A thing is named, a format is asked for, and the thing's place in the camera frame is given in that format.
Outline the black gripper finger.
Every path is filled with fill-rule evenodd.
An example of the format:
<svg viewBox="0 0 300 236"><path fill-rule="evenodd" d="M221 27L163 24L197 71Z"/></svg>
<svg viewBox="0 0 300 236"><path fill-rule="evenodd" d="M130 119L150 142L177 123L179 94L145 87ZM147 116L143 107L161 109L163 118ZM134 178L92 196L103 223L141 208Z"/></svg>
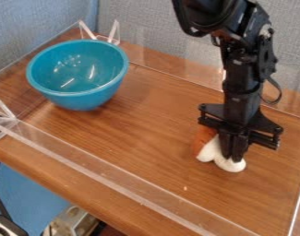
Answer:
<svg viewBox="0 0 300 236"><path fill-rule="evenodd" d="M240 162L249 147L249 135L238 134L233 137L232 160Z"/></svg>
<svg viewBox="0 0 300 236"><path fill-rule="evenodd" d="M232 156L233 136L225 131L218 132L220 148L225 159Z"/></svg>

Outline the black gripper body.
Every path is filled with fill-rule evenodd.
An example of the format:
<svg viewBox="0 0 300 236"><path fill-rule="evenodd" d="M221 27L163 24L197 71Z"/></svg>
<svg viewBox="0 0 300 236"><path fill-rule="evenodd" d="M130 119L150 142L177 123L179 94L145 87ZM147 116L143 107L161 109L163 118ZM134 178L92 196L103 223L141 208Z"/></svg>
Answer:
<svg viewBox="0 0 300 236"><path fill-rule="evenodd" d="M241 123L236 119L225 116L225 107L222 104L199 104L201 115L198 123L220 131L225 131L232 136L238 134L249 135L249 145L258 144L266 148L277 149L280 146L280 135L284 132L282 127L269 120L261 110L257 110L252 118Z"/></svg>

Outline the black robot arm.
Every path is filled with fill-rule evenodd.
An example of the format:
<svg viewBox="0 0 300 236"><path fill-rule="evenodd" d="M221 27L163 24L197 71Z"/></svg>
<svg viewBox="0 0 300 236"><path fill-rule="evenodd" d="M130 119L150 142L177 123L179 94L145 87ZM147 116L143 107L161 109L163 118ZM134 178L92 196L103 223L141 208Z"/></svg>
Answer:
<svg viewBox="0 0 300 236"><path fill-rule="evenodd" d="M274 83L277 58L269 15L256 0L171 0L185 34L211 37L226 76L221 104L198 105L198 123L217 131L221 154L238 162L250 144L278 147L282 127L261 112L262 84Z"/></svg>

